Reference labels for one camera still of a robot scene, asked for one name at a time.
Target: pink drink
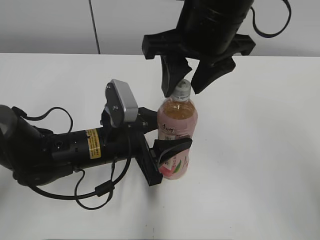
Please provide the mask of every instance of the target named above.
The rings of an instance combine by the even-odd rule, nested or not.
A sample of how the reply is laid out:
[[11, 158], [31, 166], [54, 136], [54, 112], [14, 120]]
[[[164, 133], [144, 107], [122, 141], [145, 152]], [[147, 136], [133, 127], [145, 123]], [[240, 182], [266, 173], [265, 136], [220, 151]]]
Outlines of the pink drink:
[[[158, 110], [158, 139], [177, 140], [192, 138], [196, 128], [198, 113], [190, 100], [191, 84], [182, 80], [171, 97]], [[189, 150], [180, 152], [167, 160], [159, 170], [167, 179], [178, 179], [187, 171]]]

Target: white bottle cap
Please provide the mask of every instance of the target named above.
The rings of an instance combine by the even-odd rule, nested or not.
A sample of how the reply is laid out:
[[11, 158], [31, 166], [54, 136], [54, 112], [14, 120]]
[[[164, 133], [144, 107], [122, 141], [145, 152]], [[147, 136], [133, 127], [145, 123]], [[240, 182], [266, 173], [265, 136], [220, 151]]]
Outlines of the white bottle cap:
[[183, 79], [175, 87], [173, 94], [171, 95], [172, 99], [177, 102], [188, 101], [191, 94], [191, 83]]

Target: black bracket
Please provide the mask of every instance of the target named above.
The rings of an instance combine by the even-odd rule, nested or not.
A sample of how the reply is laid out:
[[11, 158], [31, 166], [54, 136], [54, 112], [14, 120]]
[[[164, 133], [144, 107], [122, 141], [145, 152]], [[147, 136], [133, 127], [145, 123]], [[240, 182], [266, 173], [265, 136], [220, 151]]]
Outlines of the black bracket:
[[192, 144], [190, 138], [173, 141], [155, 140], [153, 147], [150, 148], [145, 134], [158, 128], [157, 112], [145, 107], [139, 108], [135, 122], [124, 124], [118, 128], [112, 127], [111, 118], [104, 110], [101, 115], [101, 124], [103, 125], [106, 139], [112, 138], [113, 135], [118, 135], [117, 131], [123, 131], [123, 128], [129, 128], [131, 134], [134, 135], [134, 139], [138, 142], [134, 144], [139, 145], [135, 159], [149, 186], [162, 182], [163, 175], [159, 172], [159, 167], [164, 164], [166, 160], [189, 149]]
[[192, 70], [186, 58], [200, 60], [191, 83], [195, 93], [199, 94], [213, 81], [235, 69], [236, 64], [232, 59], [234, 54], [249, 55], [255, 46], [250, 36], [236, 34], [224, 53], [207, 55], [190, 47], [180, 31], [173, 29], [145, 35], [142, 51], [147, 60], [161, 56], [162, 91], [165, 97], [169, 97], [177, 84]]

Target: cable connector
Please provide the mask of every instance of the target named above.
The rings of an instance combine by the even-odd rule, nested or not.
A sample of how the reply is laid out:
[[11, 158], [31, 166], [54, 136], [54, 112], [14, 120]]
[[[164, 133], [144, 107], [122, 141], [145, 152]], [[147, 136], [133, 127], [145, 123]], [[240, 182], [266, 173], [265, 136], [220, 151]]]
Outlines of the cable connector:
[[101, 185], [99, 186], [96, 186], [94, 188], [95, 190], [95, 194], [98, 196], [98, 197], [101, 197], [107, 193], [110, 193], [111, 191], [113, 191], [115, 189], [115, 185], [114, 183], [109, 180], [109, 181], [106, 181], [104, 183], [102, 183]]

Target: white table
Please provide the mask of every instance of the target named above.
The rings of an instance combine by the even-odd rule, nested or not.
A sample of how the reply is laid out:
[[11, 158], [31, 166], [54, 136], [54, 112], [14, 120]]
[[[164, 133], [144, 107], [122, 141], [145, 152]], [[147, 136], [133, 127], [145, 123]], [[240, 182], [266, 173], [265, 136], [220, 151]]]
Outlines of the white table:
[[[233, 73], [192, 98], [199, 119], [183, 178], [148, 187], [133, 160], [111, 202], [87, 211], [37, 195], [1, 167], [0, 239], [319, 239], [320, 58], [234, 59]], [[140, 107], [162, 103], [159, 58], [54, 54], [0, 54], [0, 103], [30, 116], [61, 106], [74, 130], [95, 128], [112, 78], [130, 84]], [[38, 126], [63, 133], [69, 120], [57, 111]], [[110, 168], [89, 169], [79, 191], [109, 179]], [[80, 176], [45, 189], [72, 194]]]

